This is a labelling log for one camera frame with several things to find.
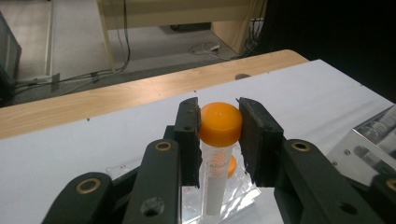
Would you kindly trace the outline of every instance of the white table surface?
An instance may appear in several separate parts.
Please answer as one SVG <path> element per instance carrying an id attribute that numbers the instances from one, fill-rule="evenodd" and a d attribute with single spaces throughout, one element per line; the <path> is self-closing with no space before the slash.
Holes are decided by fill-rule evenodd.
<path id="1" fill-rule="evenodd" d="M 261 102 L 286 138 L 312 142 L 327 154 L 354 126 L 392 105 L 322 61 L 189 92 L 155 103 L 0 140 L 0 223 L 40 223 L 64 186 L 78 175 L 141 157 L 174 124 L 178 104 L 202 107 L 235 98 Z M 281 222 L 271 189 L 225 223 Z"/>

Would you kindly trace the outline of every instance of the dark background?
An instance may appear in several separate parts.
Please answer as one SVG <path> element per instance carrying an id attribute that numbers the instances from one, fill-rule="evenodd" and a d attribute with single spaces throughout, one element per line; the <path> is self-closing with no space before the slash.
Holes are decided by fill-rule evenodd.
<path id="1" fill-rule="evenodd" d="M 396 103 L 393 1 L 268 0 L 260 53 L 292 49 Z"/>

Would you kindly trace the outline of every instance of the centrifuge tube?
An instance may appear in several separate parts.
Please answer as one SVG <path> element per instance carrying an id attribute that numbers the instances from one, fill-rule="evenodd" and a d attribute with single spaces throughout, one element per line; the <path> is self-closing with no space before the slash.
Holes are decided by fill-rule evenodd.
<path id="1" fill-rule="evenodd" d="M 201 110 L 200 138 L 204 185 L 200 223 L 218 223 L 233 144 L 239 140 L 242 115 L 233 105 L 212 103 Z"/>

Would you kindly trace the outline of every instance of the plastic tube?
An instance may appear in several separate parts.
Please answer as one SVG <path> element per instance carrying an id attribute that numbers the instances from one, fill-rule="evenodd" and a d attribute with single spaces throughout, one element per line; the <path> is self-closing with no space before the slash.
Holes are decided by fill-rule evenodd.
<path id="1" fill-rule="evenodd" d="M 233 144 L 239 140 L 242 115 L 233 105 L 212 103 L 201 110 L 200 138 L 204 185 L 200 223 L 218 223 Z"/>

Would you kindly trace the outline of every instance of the orange cap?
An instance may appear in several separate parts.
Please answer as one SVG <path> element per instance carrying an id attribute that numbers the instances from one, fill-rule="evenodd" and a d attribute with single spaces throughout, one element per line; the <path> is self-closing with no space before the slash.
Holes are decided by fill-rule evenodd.
<path id="1" fill-rule="evenodd" d="M 242 115 L 233 105 L 212 103 L 201 110 L 202 141 L 212 147 L 228 147 L 239 140 Z"/>
<path id="2" fill-rule="evenodd" d="M 231 156 L 230 167 L 228 168 L 228 178 L 230 178 L 236 169 L 236 159 L 234 156 Z"/>

